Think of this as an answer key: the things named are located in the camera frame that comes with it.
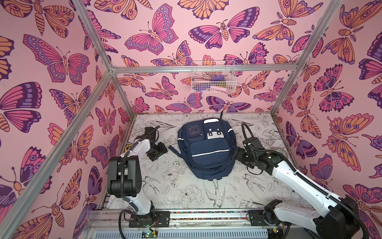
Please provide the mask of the navy blue student backpack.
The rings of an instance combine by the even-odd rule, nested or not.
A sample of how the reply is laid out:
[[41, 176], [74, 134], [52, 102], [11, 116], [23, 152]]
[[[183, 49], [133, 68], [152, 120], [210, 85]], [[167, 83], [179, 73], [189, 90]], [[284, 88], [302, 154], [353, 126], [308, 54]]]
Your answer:
[[168, 149], [183, 159], [198, 179], [221, 180], [232, 172], [237, 140], [233, 128], [222, 117], [184, 124], [178, 130], [177, 141], [179, 149]]

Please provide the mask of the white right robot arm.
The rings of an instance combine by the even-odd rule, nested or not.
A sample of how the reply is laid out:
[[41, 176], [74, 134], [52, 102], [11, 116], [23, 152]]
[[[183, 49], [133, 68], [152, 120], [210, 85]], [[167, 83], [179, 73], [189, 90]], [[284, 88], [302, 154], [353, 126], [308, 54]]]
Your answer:
[[351, 239], [359, 231], [362, 231], [364, 239], [369, 238], [366, 224], [361, 220], [353, 199], [341, 198], [318, 185], [297, 170], [282, 153], [262, 148], [245, 122], [242, 122], [241, 129], [244, 147], [237, 149], [234, 158], [283, 182], [313, 207], [308, 210], [272, 202], [267, 205], [271, 219], [303, 227], [321, 239]]

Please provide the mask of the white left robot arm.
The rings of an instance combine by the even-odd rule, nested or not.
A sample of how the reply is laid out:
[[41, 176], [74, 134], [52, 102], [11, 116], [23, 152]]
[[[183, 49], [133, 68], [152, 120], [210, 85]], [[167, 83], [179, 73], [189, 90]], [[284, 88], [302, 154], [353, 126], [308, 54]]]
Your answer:
[[123, 154], [109, 159], [107, 192], [116, 198], [127, 202], [131, 209], [122, 209], [118, 216], [118, 230], [125, 239], [122, 222], [129, 222], [132, 227], [137, 223], [145, 227], [148, 233], [143, 233], [143, 238], [156, 238], [156, 230], [160, 219], [156, 216], [155, 207], [143, 192], [143, 179], [139, 158], [148, 155], [158, 159], [167, 153], [164, 144], [157, 144], [159, 127], [147, 127], [145, 134], [138, 136], [132, 146]]

